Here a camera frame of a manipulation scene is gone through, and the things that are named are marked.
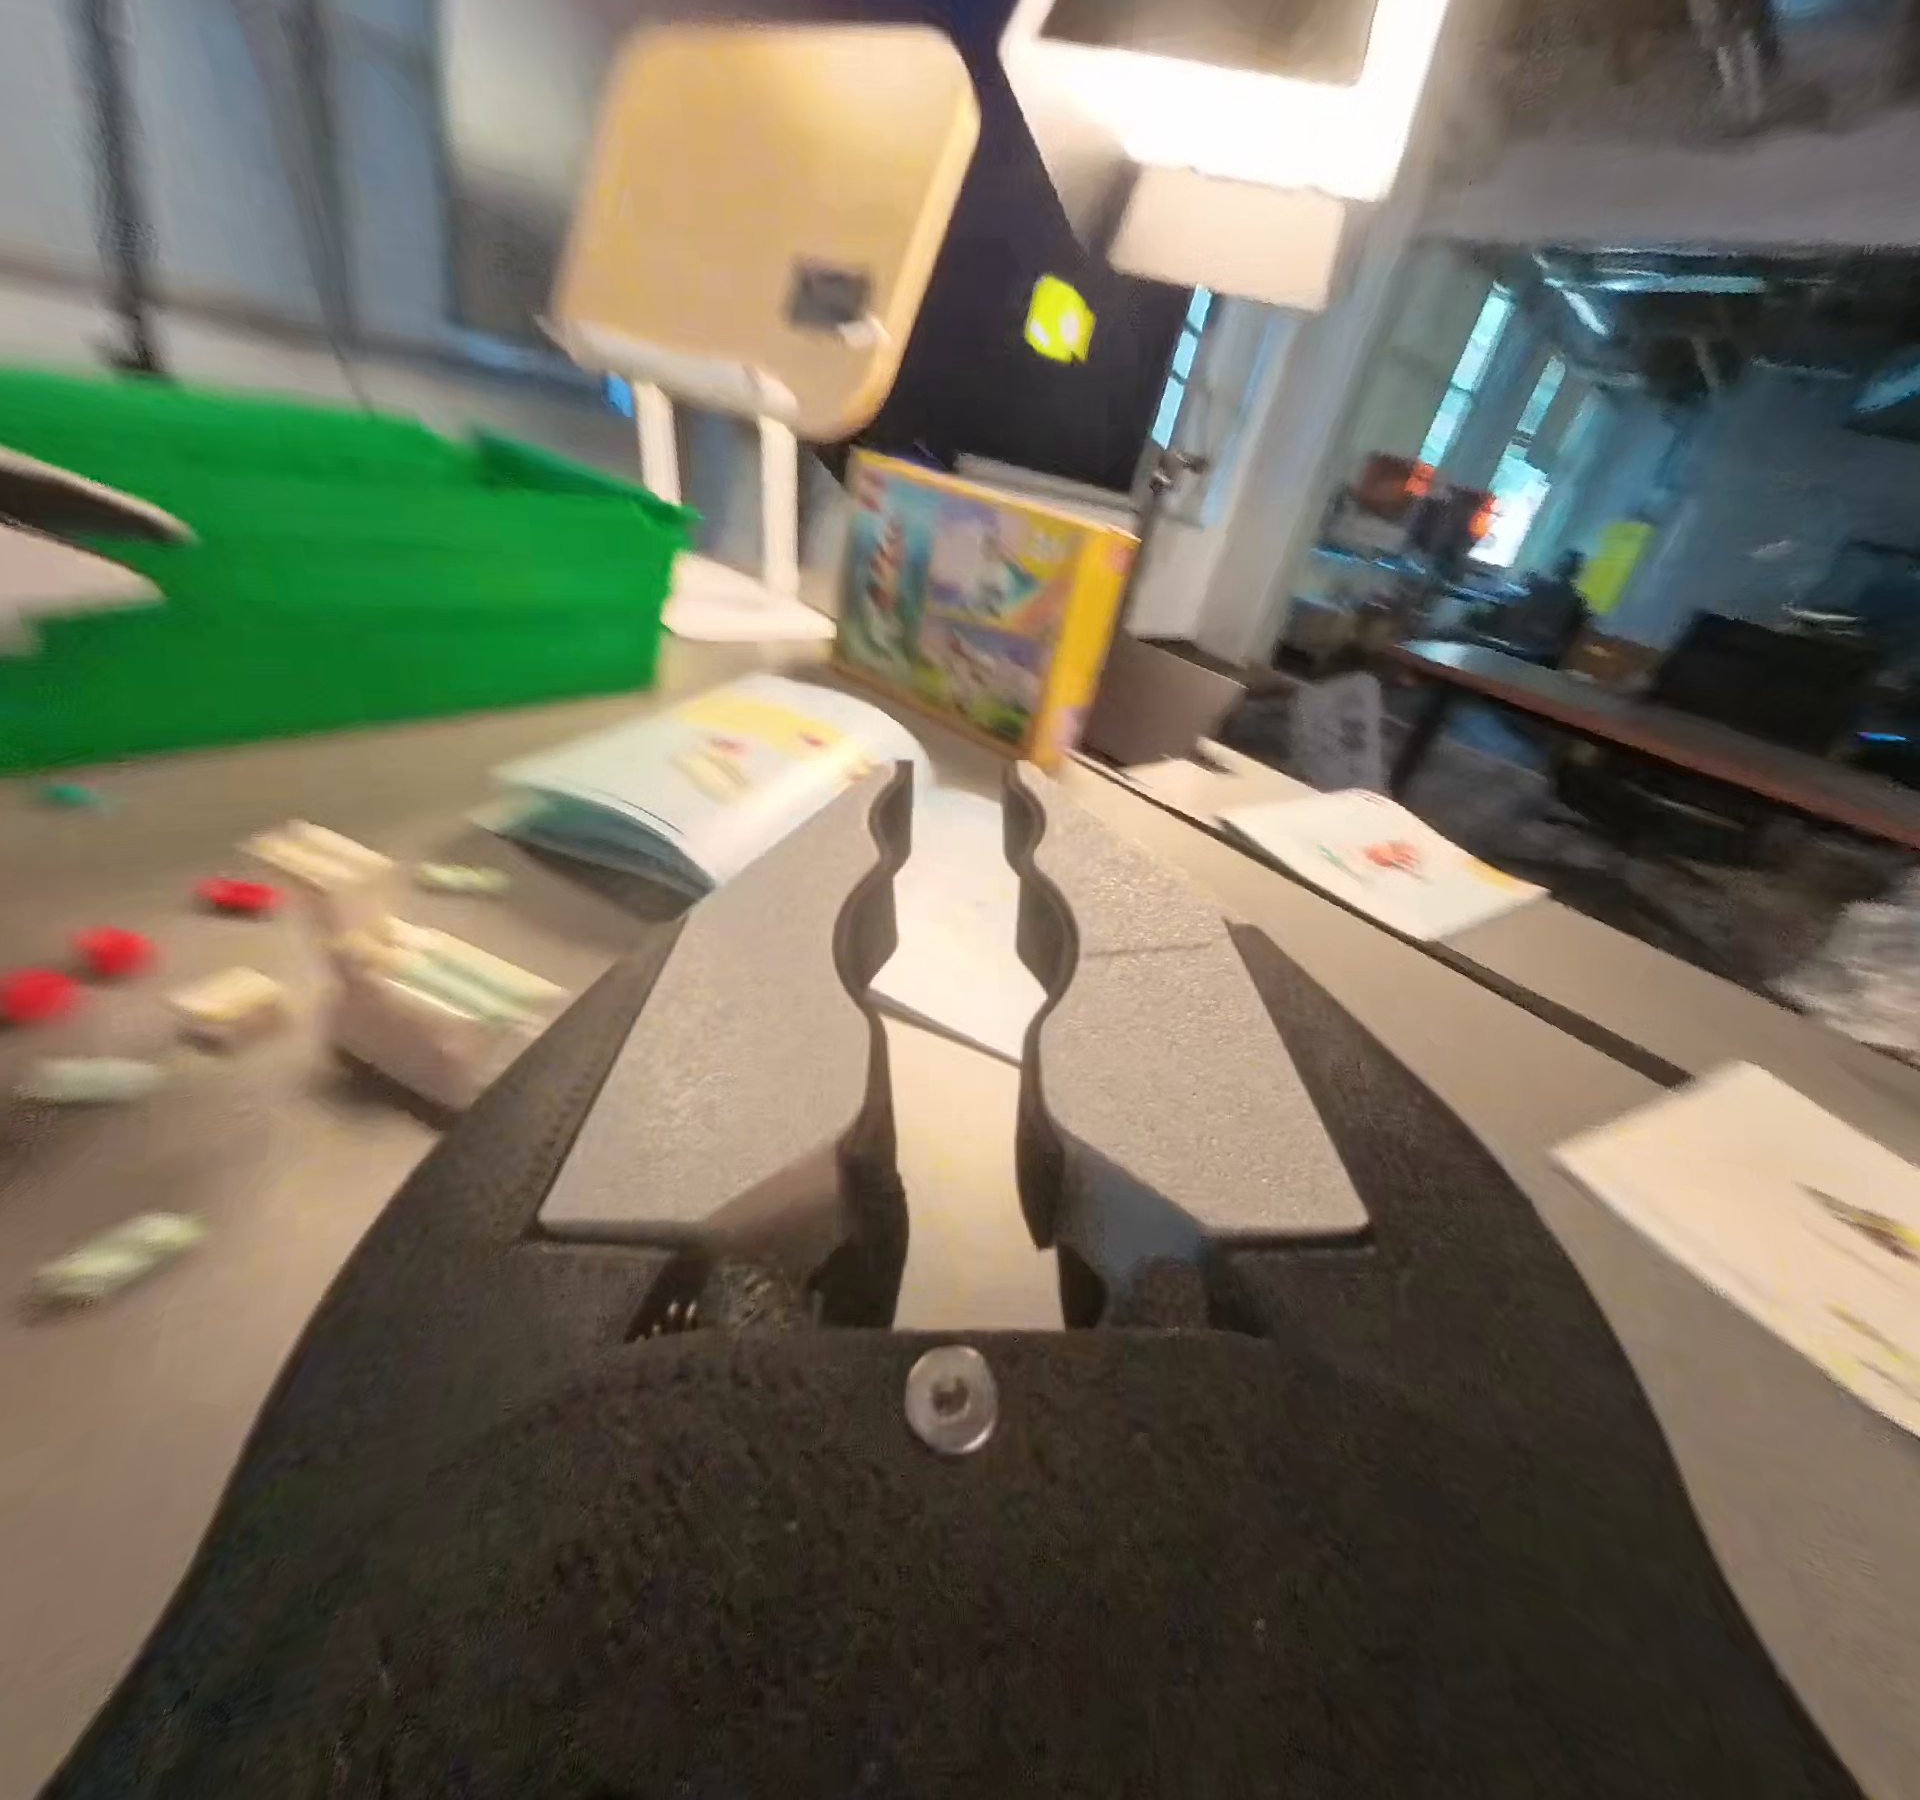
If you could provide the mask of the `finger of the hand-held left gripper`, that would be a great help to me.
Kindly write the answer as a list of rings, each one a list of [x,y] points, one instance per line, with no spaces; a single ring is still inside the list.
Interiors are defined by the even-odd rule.
[[[197,534],[156,504],[19,450],[3,450],[3,650],[32,655],[50,620],[163,606],[156,582],[101,552],[122,539],[190,549]]]

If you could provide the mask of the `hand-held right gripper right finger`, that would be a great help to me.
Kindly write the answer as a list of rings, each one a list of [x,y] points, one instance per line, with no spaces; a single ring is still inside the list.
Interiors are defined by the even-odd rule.
[[[1244,1254],[1354,1251],[1370,1213],[1225,910],[1032,764],[1002,789],[1039,982],[1020,1213],[1065,1325],[1242,1323]]]

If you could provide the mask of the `white lego assembly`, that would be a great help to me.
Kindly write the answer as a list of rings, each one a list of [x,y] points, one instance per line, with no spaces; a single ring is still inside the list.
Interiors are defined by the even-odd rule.
[[[395,916],[325,938],[329,1050],[426,1108],[464,1113],[565,1013],[569,991]]]

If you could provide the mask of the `dark board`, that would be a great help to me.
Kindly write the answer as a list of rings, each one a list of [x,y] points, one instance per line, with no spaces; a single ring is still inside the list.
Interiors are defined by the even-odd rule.
[[[1124,492],[1159,411],[1192,294],[1121,277],[1077,239],[1000,62],[1016,2],[901,0],[960,52],[981,132],[873,442],[943,463],[978,454]],[[1096,315],[1084,367],[1044,363],[1022,344],[1028,299],[1044,274],[1069,278]]]

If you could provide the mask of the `clear plastic bags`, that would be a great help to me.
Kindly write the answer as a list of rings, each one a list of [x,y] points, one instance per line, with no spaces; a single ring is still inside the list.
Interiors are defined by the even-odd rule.
[[[1852,1041],[1918,1064],[1918,905],[1848,905],[1799,965],[1770,982],[1775,998]]]

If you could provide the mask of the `black light stand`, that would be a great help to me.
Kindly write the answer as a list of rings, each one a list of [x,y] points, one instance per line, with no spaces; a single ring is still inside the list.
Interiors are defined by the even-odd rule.
[[[125,0],[74,0],[88,114],[93,236],[106,285],[108,367],[145,378],[169,374],[153,289],[154,237],[142,191]]]

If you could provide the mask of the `long cream lego piece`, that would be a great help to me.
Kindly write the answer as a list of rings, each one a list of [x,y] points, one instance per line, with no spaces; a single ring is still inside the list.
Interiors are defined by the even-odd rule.
[[[363,842],[313,822],[292,820],[252,834],[241,851],[315,892],[388,884],[395,863]]]

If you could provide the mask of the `cream lego brick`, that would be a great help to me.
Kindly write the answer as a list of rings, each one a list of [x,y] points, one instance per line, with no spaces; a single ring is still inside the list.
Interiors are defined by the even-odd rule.
[[[280,982],[231,967],[175,987],[164,1009],[185,1044],[207,1053],[233,1053],[277,1036],[292,1020],[292,998]]]

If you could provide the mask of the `instruction booklet with red picture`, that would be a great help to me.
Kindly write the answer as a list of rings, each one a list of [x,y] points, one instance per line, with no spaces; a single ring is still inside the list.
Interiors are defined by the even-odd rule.
[[[1548,901],[1544,886],[1358,789],[1236,805],[1221,820],[1274,868],[1410,941],[1446,944]]]

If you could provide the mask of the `white instruction booklet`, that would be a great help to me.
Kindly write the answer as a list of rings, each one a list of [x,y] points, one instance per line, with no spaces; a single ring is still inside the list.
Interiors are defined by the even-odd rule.
[[[1729,1064],[1553,1151],[1558,1171],[1886,1423],[1918,1434],[1918,1171]]]

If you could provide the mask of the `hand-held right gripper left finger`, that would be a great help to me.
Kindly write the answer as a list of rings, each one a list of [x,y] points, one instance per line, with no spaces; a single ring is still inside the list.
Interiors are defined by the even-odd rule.
[[[689,914],[541,1206],[661,1257],[631,1332],[896,1325],[908,1243],[875,982],[916,770],[847,786]]]

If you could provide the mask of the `wooden chair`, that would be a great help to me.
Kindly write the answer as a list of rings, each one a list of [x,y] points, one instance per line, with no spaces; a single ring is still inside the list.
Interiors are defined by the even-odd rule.
[[[626,383],[660,500],[682,497],[682,406],[758,444],[756,570],[684,554],[671,637],[834,639],[801,594],[801,445],[884,407],[978,140],[973,75],[936,28],[644,28],[613,61],[545,329]]]

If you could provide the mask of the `green plastic bin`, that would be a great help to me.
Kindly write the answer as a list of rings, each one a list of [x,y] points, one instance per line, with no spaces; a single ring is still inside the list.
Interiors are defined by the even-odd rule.
[[[618,504],[510,492],[469,432],[135,376],[3,373],[5,445],[156,504],[106,545],[163,606],[6,655],[3,770],[418,724],[655,682],[680,556]]]
[[[631,479],[486,426],[469,432],[469,450],[480,479],[502,490],[618,504],[660,533],[671,554],[692,549],[699,515]]]

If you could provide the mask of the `white studio light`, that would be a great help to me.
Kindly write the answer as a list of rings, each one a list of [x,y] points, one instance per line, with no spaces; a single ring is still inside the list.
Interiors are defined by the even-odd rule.
[[[1453,0],[1018,0],[1000,62],[1114,272],[1304,315],[1391,196]]]

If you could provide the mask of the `open instruction booklet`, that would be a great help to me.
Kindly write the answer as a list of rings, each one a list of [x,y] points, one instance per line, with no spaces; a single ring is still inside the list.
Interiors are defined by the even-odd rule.
[[[822,684],[748,676],[502,768],[477,824],[579,866],[701,898],[849,786],[925,744]]]

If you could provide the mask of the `colourful lego box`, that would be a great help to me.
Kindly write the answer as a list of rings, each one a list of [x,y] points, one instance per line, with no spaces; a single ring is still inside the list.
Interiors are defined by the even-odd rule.
[[[1093,710],[1136,534],[873,450],[851,454],[845,490],[834,667],[1057,770]]]

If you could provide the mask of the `brown wooden table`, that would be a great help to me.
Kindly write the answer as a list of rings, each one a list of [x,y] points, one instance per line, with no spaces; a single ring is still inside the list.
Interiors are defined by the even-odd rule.
[[[1713,780],[1751,799],[1905,852],[1918,852],[1918,797],[1837,761],[1808,757],[1719,726],[1700,715],[1611,695],[1479,647],[1414,640],[1382,657],[1428,684],[1405,743],[1388,770],[1388,794],[1405,800],[1462,700],[1478,700],[1595,747],[1644,757],[1692,780]]]

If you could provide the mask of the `grey box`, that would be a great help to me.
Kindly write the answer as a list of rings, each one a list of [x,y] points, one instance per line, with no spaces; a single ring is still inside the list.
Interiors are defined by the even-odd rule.
[[[1116,770],[1190,757],[1246,699],[1246,669],[1184,640],[1121,633],[1079,734],[1079,753]]]

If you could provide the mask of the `yellow-green paper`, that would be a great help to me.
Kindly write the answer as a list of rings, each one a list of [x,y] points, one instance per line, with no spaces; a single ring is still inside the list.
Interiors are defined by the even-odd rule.
[[[1654,525],[1640,517],[1615,521],[1579,549],[1575,588],[1593,617],[1604,617],[1620,607],[1657,533]]]

